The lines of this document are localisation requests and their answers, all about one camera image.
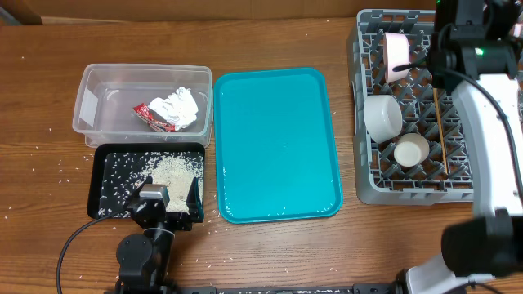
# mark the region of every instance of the black wire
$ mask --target black wire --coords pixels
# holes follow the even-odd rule
[[[469,283],[466,283],[464,285],[457,286],[454,289],[450,289],[450,290],[448,290],[447,292],[445,292],[443,294],[452,294],[452,293],[455,293],[457,290],[462,290],[462,289],[465,289],[466,287],[469,287],[469,286],[472,289],[474,289],[474,290],[476,290],[476,286],[478,286],[478,287],[482,287],[482,288],[484,288],[486,290],[489,290],[489,291],[491,291],[492,293],[495,293],[495,294],[503,294],[503,292],[499,291],[495,287],[489,286],[489,285],[484,284],[484,283],[477,283],[477,282],[469,282]]]
[[[404,71],[406,69],[413,69],[413,68],[422,68],[422,63],[425,62],[425,57],[423,57],[420,60],[414,61],[413,63],[410,63],[408,65],[398,65],[394,69],[392,69],[393,72],[397,73],[400,71]]]
[[[494,5],[492,5],[492,0],[485,0],[487,2],[487,7],[489,8],[489,19],[485,25],[485,32],[488,33],[490,27],[494,23]]]
[[[119,213],[125,212],[126,210],[127,210],[127,208],[125,208],[125,209],[123,209],[121,211],[118,211],[118,212],[112,212],[109,215],[103,216],[103,217],[101,217],[101,218],[99,218],[97,220],[90,221],[90,222],[86,223],[85,225],[83,225],[80,229],[77,229],[76,232],[74,232],[71,235],[71,237],[69,237],[69,239],[67,240],[67,242],[64,245],[64,248],[62,248],[62,252],[60,253],[60,258],[58,259],[58,265],[56,266],[56,290],[58,291],[58,294],[62,294],[62,284],[61,284],[61,280],[60,280],[60,272],[61,272],[61,268],[62,268],[62,261],[64,260],[65,252],[67,251],[67,248],[69,247],[71,242],[73,242],[73,239],[76,236],[78,236],[78,234],[82,233],[82,231],[87,229],[88,227],[90,227],[90,226],[92,226],[92,225],[94,225],[96,223],[99,223],[101,221],[107,220],[110,217],[116,216]]]
[[[441,45],[443,42],[443,36],[445,36],[445,31],[453,26],[454,26],[453,23],[448,23],[448,24],[444,25],[443,28],[440,29],[440,32],[438,33],[438,51],[441,51]]]
[[[496,109],[496,112],[498,113],[499,119],[503,123],[503,126],[505,127],[505,133],[507,134],[508,139],[508,145],[510,147],[511,156],[512,156],[512,167],[514,169],[514,176],[516,177],[516,186],[517,186],[517,193],[519,195],[519,198],[521,200],[521,204],[523,204],[523,183],[521,182],[521,172],[520,172],[520,164],[519,160],[517,159],[517,150],[516,150],[516,142],[514,141],[514,136],[512,135],[512,129],[510,128],[510,124],[508,123],[507,115],[505,115],[505,112],[503,109],[501,109],[501,106],[499,106],[499,103],[494,99],[487,91],[484,89],[476,80],[473,78],[468,77],[467,75],[463,73],[459,73],[452,69],[439,69],[443,71],[445,74],[449,74],[452,76],[455,76],[456,78],[461,78],[471,85],[473,85],[478,91],[481,92],[485,96],[485,98],[492,104],[494,109]]]

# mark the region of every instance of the teal tray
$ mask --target teal tray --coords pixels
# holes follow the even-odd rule
[[[336,214],[329,97],[312,68],[231,73],[214,87],[218,207],[231,223]]]

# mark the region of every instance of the red wrapper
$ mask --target red wrapper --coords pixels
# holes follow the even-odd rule
[[[136,115],[146,122],[153,130],[159,132],[172,132],[175,131],[174,125],[170,123],[160,122],[157,119],[154,119],[153,114],[151,113],[149,107],[144,103],[133,108]]]

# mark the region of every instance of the wooden table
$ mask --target wooden table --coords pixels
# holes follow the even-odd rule
[[[206,65],[230,72],[299,66],[327,81],[344,203],[331,218],[232,225],[217,213],[214,142],[207,149],[206,222],[179,233],[168,275],[182,286],[345,286],[390,282],[440,250],[469,203],[365,205],[355,195],[354,110],[346,39],[355,20],[269,20],[0,28],[0,292],[55,293],[56,261],[86,214],[92,154],[71,127],[78,84],[92,63]],[[120,240],[141,230],[108,220],[65,256],[65,293],[102,293],[118,275]],[[520,292],[523,278],[494,285]]]

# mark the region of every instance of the black tray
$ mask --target black tray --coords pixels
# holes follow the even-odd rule
[[[139,152],[196,152],[203,156],[205,162],[205,148],[200,143],[139,143],[139,144],[104,144],[96,149],[92,166],[91,187],[87,199],[87,214],[97,219],[101,208],[101,188],[104,177],[105,159],[111,153],[139,153]]]

